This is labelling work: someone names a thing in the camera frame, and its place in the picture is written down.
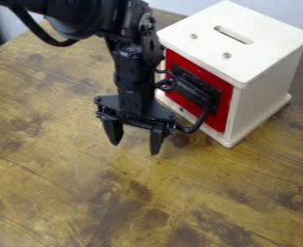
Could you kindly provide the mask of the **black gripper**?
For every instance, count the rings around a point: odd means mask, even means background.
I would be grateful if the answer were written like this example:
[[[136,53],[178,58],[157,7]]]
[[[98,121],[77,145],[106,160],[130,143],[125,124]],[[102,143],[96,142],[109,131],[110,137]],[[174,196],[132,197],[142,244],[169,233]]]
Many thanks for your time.
[[[102,121],[106,137],[114,146],[122,140],[125,125],[149,129],[150,154],[157,155],[174,120],[170,110],[154,98],[154,72],[161,54],[150,53],[145,58],[141,50],[121,48],[113,50],[112,56],[117,94],[94,98],[96,116]]]

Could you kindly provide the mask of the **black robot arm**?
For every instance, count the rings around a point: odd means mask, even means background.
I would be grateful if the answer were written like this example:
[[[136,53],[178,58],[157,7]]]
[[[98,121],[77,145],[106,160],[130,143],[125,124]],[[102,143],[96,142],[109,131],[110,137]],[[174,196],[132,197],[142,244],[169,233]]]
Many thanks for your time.
[[[104,38],[114,61],[117,94],[97,96],[96,116],[108,139],[118,145],[126,125],[150,132],[157,154],[173,131],[174,114],[154,98],[154,80],[164,60],[152,8],[142,0],[0,0],[46,44],[66,47],[92,36]]]

